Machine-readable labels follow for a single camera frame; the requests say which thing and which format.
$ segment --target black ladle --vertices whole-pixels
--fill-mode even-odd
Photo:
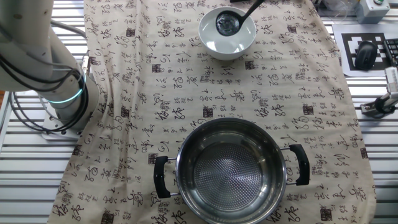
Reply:
[[[231,36],[236,34],[241,29],[243,22],[263,2],[264,0],[257,0],[244,16],[229,10],[219,13],[216,19],[217,31],[223,36]]]

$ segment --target pot handle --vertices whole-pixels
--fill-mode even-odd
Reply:
[[[303,146],[300,144],[293,144],[290,145],[290,150],[296,154],[298,167],[300,168],[300,177],[296,180],[296,185],[308,185],[310,183],[310,162],[308,161]]]
[[[180,195],[179,193],[170,193],[166,189],[166,184],[164,182],[164,164],[169,160],[174,160],[176,158],[168,158],[167,156],[156,157],[155,169],[154,169],[154,182],[156,193],[159,198],[169,198],[171,196]]]

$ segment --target stainless steel pot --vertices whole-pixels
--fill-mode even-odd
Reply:
[[[257,223],[278,206],[286,187],[281,150],[296,153],[300,177],[308,185],[310,164],[301,145],[280,149],[259,126],[243,119],[220,118],[197,127],[177,158],[156,158],[154,182],[159,198],[165,187],[164,164],[176,159],[178,189],[190,209],[208,223]]]

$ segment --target black mouse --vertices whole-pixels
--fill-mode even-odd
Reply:
[[[355,58],[355,67],[361,70],[370,70],[377,57],[377,46],[369,41],[362,41],[359,44]]]

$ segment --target metal rail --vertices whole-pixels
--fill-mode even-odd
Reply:
[[[398,0],[389,2],[392,9],[381,23],[398,24]],[[53,19],[84,30],[83,1],[55,1]],[[333,21],[328,17],[323,17],[322,20],[333,37]],[[341,23],[356,22],[349,15]],[[86,54],[84,38],[67,30],[53,29],[77,59]],[[386,79],[346,79],[376,182],[377,207],[373,224],[396,224],[398,112],[383,119],[363,116],[359,105],[385,94]],[[18,93],[17,97],[27,115],[42,124],[45,111],[36,93],[27,91]],[[0,112],[6,118],[0,132],[0,223],[46,223],[75,142],[46,141],[40,133],[19,122],[9,108]]]

